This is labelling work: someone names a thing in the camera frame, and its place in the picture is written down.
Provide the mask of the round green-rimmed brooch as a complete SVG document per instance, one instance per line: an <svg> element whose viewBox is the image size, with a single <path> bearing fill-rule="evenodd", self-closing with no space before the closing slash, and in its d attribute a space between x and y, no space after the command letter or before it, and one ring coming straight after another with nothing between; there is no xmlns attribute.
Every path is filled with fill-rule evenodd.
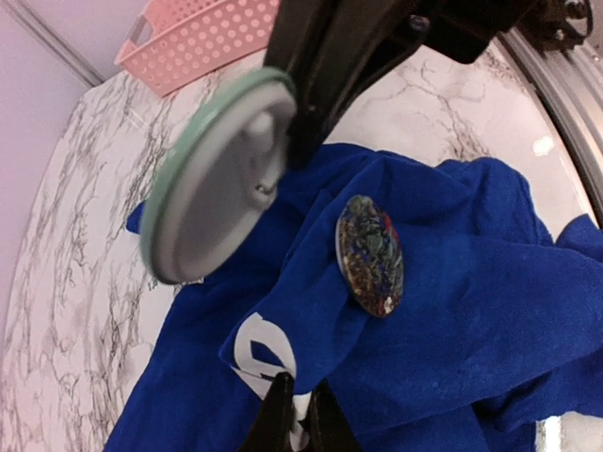
<svg viewBox="0 0 603 452"><path fill-rule="evenodd" d="M208 276L274 203L297 113L294 94L286 73L262 67L217 90L191 117L141 216L141 257L158 281Z"/></svg>

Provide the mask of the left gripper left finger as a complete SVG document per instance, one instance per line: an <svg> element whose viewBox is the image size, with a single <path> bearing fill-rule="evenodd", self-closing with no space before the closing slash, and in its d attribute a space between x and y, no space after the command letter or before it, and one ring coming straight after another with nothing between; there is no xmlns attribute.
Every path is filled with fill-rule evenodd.
<svg viewBox="0 0 603 452"><path fill-rule="evenodd" d="M293 377L276 375L262 402L240 452L291 452L290 431L294 420Z"/></svg>

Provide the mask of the blue panda t-shirt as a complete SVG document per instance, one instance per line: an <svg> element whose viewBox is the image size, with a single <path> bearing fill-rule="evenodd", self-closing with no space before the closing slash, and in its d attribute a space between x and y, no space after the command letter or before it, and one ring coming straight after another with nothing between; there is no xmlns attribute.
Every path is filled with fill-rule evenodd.
<svg viewBox="0 0 603 452"><path fill-rule="evenodd" d="M531 451L602 413L602 233L499 160L350 144L176 295L109 451Z"/></svg>

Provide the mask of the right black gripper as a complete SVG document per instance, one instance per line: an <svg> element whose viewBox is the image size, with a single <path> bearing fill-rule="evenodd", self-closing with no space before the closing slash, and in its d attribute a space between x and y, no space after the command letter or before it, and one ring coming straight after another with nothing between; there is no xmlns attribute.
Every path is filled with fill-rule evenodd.
<svg viewBox="0 0 603 452"><path fill-rule="evenodd" d="M521 1L338 1L298 87L287 164L307 165L365 90L427 46L462 64L523 17Z"/></svg>

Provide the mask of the round floral brooch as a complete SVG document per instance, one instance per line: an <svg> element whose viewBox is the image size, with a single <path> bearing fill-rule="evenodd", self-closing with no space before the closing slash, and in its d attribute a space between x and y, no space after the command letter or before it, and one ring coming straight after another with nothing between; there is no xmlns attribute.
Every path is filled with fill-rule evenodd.
<svg viewBox="0 0 603 452"><path fill-rule="evenodd" d="M353 299L374 317L393 314L403 290L401 244L391 217L369 196L346 202L335 226L335 251Z"/></svg>

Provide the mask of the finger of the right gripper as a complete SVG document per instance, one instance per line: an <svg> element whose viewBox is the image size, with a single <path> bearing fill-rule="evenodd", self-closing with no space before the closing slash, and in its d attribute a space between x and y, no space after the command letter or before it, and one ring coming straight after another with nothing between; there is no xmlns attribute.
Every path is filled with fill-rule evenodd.
<svg viewBox="0 0 603 452"><path fill-rule="evenodd" d="M302 89L334 17L334 0L283 0L274 20L264 65L277 68Z"/></svg>

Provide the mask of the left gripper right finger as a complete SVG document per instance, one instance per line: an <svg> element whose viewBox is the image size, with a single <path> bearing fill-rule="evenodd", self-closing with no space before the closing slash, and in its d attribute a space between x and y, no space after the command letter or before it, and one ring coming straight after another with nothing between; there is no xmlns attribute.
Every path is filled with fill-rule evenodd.
<svg viewBox="0 0 603 452"><path fill-rule="evenodd" d="M307 451L363 451L327 380L322 381L313 391L308 417L310 421L310 443Z"/></svg>

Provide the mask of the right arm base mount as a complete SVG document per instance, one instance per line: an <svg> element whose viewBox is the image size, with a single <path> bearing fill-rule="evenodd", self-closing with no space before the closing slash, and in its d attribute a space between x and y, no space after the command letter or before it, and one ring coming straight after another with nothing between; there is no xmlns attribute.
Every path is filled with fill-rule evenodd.
<svg viewBox="0 0 603 452"><path fill-rule="evenodd" d="M539 52L573 50L589 38L594 16L589 0L541 0L517 26Z"/></svg>

